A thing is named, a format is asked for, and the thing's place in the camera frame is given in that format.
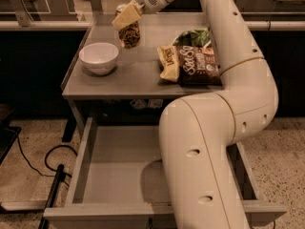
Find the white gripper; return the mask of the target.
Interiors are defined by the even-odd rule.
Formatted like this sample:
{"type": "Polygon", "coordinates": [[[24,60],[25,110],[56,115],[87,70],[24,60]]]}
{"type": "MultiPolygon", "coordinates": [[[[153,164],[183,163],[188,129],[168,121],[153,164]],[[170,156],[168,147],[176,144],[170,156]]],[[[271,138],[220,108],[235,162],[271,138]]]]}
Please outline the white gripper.
{"type": "Polygon", "coordinates": [[[147,14],[157,13],[168,5],[166,0],[135,1],[139,5],[137,3],[129,3],[121,12],[115,16],[114,20],[112,21],[112,25],[117,31],[121,31],[132,23],[137,22],[142,16],[142,11],[147,14]]]}

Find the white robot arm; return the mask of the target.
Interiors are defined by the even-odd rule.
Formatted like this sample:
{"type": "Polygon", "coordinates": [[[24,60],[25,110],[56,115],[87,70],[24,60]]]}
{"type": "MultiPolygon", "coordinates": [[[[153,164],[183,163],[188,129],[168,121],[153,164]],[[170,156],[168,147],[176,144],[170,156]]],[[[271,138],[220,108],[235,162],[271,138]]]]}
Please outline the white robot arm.
{"type": "MultiPolygon", "coordinates": [[[[155,13],[173,0],[135,0],[155,13]]],[[[181,97],[159,122],[159,143],[177,229],[250,229],[228,146],[263,130],[278,93],[267,61],[234,0],[199,0],[213,33],[223,88],[181,97]]]]}

